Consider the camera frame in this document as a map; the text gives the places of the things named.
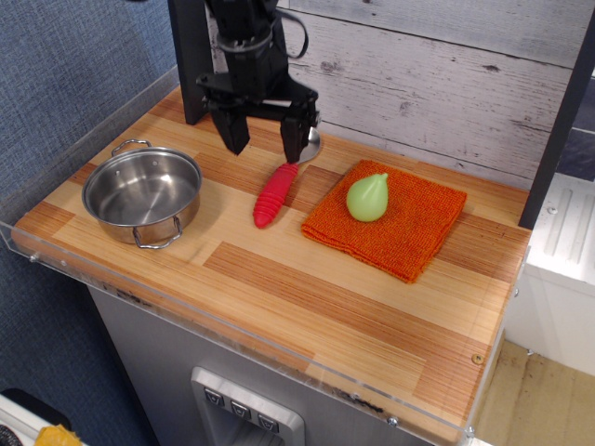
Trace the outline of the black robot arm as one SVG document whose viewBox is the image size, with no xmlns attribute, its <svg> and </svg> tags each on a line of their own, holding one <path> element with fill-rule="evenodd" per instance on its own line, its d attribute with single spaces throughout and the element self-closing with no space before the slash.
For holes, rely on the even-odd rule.
<svg viewBox="0 0 595 446">
<path fill-rule="evenodd" d="M 209 1 L 207 7 L 216 19 L 228 70 L 202 73 L 196 84 L 205 91 L 205 105 L 224 144 L 235 154 L 243 151 L 250 139 L 249 116 L 278 121 L 285 158 L 295 164 L 320 117 L 318 93 L 289 73 L 289 60 L 305 55 L 309 36 L 298 54 L 288 53 L 283 21 L 304 23 L 275 1 Z"/>
</svg>

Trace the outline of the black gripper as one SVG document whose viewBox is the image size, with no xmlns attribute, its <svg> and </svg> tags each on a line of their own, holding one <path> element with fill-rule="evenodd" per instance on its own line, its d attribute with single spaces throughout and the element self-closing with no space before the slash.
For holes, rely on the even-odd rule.
<svg viewBox="0 0 595 446">
<path fill-rule="evenodd" d="M 309 144 L 311 126 L 320 122 L 318 93 L 295 81 L 283 39 L 238 42 L 219 39 L 227 71 L 197 76 L 212 120 L 229 151 L 239 155 L 250 140 L 246 115 L 281 122 L 284 154 L 296 164 Z"/>
</svg>

